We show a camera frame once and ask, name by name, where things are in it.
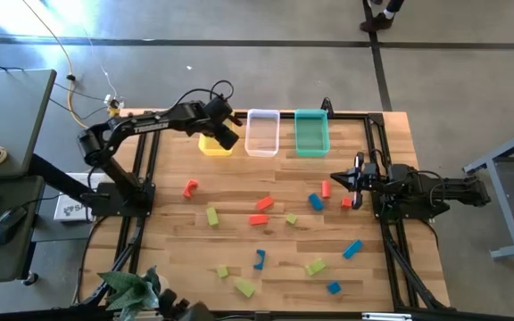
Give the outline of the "person's leg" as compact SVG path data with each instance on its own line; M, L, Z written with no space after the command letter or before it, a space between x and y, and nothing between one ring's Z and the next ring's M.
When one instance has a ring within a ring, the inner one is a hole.
M395 14L397 14L401 10L404 1L405 0L390 0L383 11L385 17L388 20L393 19Z

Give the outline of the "black clamp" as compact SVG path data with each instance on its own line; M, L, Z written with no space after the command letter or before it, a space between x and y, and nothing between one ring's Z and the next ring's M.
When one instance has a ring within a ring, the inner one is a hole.
M326 112L329 119L333 119L335 117L333 105L328 97L323 98L320 109Z

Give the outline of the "black device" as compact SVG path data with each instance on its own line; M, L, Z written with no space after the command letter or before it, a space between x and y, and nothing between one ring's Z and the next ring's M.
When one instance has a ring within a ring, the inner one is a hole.
M162 321L215 321L215 316L204 303L198 301L191 304L186 299L178 300L171 289L161 293L157 312Z

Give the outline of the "black aluminium table frame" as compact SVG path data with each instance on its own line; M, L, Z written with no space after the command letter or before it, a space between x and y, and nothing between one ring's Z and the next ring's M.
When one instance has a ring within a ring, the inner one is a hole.
M180 299L203 302L226 319L355 319L363 312L392 311L393 292L404 306L422 307L399 265L386 257L369 195L358 210L346 210L341 207L346 190L332 184L323 210L308 201L323 180L349 169L354 155L370 146L416 166L406 114L340 112L328 127L331 148L323 157L297 155L288 117L280 121L280 147L272 158L249 156L242 144L228 157L205 156L196 136L171 130L148 139L147 145L158 149L156 192L137 250L137 271L156 266ZM182 192L190 179L198 187L187 199ZM274 204L258 211L257 201L267 196ZM208 207L217 211L217 226L208 225ZM297 216L294 225L286 222L290 213ZM251 226L255 214L267 215L268 223ZM363 242L361 250L345 259L343 251L356 239ZM266 251L263 270L253 268L258 249ZM327 266L309 276L304 267L316 259ZM218 277L218 266L228 269L227 277ZM390 272L398 273L396 284L390 284ZM251 298L236 289L237 278L253 283ZM340 293L328 291L332 282L341 285Z

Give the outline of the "silver metal bracket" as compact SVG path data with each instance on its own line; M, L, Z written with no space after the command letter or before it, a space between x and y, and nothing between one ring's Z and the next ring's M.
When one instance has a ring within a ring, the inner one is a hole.
M413 321L411 314L363 312L361 319L364 321Z

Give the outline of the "black computer mouse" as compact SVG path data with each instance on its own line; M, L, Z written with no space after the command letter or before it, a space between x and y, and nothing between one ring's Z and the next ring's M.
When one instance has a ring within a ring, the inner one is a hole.
M24 207L18 206L6 210L0 216L0 245L7 244L13 239L27 214Z

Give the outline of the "person's shoe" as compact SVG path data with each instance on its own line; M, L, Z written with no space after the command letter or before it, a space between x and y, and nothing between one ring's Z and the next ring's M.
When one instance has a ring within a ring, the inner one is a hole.
M394 16L388 18L383 12L367 19L360 24L360 30L364 32L378 32L380 30L390 29L394 22Z

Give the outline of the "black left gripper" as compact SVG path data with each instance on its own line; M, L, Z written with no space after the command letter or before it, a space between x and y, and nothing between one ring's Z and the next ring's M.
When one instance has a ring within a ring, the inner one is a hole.
M228 101L221 98L214 98L202 106L204 120L201 133L214 134L214 139L225 150L231 150L239 139L239 135L226 124L227 120L238 127L243 125L240 119L231 115L232 111Z

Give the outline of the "black diagonal bar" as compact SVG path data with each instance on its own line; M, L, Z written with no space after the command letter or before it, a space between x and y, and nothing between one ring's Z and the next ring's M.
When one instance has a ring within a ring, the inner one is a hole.
M47 185L84 205L87 205L87 199L84 198L84 195L94 193L90 187L70 177L37 154L31 157L28 174L30 176L42 177Z

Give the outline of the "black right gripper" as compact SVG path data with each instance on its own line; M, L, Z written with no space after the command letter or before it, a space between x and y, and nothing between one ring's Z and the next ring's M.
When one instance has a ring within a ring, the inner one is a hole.
M363 190L370 190L378 177L376 163L364 163L364 153L357 152L352 169L331 173L330 177L352 193L352 208L358 210L363 204Z

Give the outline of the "long blue block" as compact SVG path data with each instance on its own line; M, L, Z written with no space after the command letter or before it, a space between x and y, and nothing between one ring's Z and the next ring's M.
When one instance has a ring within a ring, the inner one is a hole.
M354 254L361 250L363 242L360 239L354 240L344 251L343 257L345 259L351 259Z

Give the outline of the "clear plastic bin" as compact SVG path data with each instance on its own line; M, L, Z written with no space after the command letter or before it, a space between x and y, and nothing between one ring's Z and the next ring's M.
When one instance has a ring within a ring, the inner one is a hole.
M279 150L280 112L251 109L247 113L245 151L252 157L274 157Z

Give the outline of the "green wedge block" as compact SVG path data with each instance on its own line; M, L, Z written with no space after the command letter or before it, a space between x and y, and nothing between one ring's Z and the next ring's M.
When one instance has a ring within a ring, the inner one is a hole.
M246 298L251 298L255 293L255 287L253 283L247 279L237 278L235 280L235 287L240 291Z

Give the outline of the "teal plastic bin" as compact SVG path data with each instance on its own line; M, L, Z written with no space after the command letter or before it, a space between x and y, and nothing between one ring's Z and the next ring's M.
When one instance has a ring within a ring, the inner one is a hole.
M300 157L323 157L330 151L327 112L300 109L294 112L295 149Z

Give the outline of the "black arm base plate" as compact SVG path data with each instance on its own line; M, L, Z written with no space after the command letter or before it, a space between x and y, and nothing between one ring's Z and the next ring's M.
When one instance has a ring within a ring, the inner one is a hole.
M144 183L142 188L123 196L114 183L100 183L92 193L80 195L96 217L146 218L152 213L155 185Z
M428 220L450 209L450 205L440 201L430 201L428 197L401 197L398 195L372 192L375 215L381 219L396 220L413 218Z

